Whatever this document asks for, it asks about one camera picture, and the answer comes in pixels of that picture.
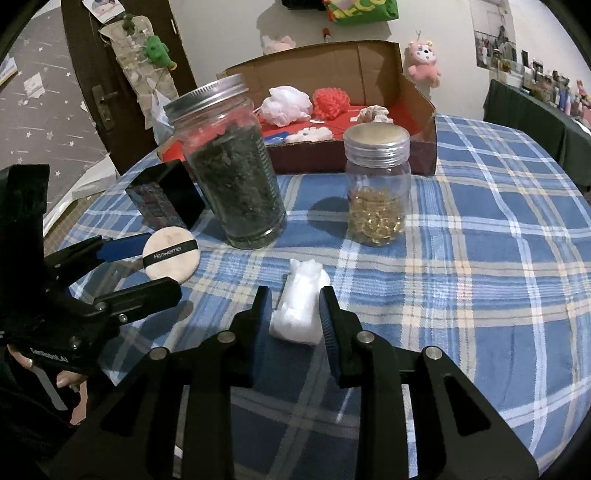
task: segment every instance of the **round cosmetic sponge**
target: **round cosmetic sponge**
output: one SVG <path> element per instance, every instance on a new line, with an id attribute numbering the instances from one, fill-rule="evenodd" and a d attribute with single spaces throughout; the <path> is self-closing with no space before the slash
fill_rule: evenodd
<path id="1" fill-rule="evenodd" d="M 181 284 L 197 270 L 201 252 L 191 232 L 179 226 L 168 226 L 148 239 L 142 256 L 151 280 L 170 277 Z"/>

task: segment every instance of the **open cardboard box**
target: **open cardboard box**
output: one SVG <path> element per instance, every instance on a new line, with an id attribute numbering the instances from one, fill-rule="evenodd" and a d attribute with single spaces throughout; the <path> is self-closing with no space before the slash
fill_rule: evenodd
<path id="1" fill-rule="evenodd" d="M 432 176 L 437 166 L 435 108 L 402 73 L 400 48 L 383 40 L 323 43 L 259 57 L 219 73 L 218 78 L 242 73 L 247 95 L 255 107 L 269 96 L 269 88 L 291 85 L 310 97 L 323 87 L 338 87 L 351 98 L 352 108 L 335 120 L 336 140 L 269 146 L 276 173 L 341 172 L 346 157 L 342 132 L 354 125 L 360 106 L 382 105 L 394 123 L 411 134 L 410 166 L 417 175 Z M 319 124 L 299 122 L 289 128 L 264 127 L 264 134 L 295 132 Z"/>

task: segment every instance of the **glass jar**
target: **glass jar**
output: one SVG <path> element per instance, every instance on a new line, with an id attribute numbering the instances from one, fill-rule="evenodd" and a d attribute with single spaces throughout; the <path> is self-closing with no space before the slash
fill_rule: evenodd
<path id="1" fill-rule="evenodd" d="M 404 232 L 411 172 L 410 135 L 398 125 L 368 123 L 343 135 L 349 232 L 365 245 L 388 245 Z"/>
<path id="2" fill-rule="evenodd" d="M 264 247 L 285 226 L 285 207 L 242 75 L 217 80 L 165 107 L 175 138 L 228 242 Z"/>

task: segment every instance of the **black ribbon strap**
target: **black ribbon strap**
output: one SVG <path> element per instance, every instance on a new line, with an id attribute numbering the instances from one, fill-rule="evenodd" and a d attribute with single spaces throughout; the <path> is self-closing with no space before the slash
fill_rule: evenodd
<path id="1" fill-rule="evenodd" d="M 181 244 L 164 248 L 163 250 L 159 250 L 153 254 L 146 255 L 144 257 L 144 268 L 161 262 L 162 260 L 166 260 L 167 258 L 176 257 L 177 255 L 190 252 L 191 250 L 199 250 L 196 240 L 189 240 Z"/>

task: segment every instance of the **green plush toy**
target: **green plush toy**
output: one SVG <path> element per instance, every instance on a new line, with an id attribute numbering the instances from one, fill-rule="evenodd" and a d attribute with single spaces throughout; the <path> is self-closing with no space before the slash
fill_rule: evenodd
<path id="1" fill-rule="evenodd" d="M 160 41 L 157 35 L 146 39 L 144 53 L 148 57 L 148 61 L 157 67 L 166 67 L 169 70 L 174 70 L 177 64 L 170 60 L 168 52 L 168 47 Z"/>

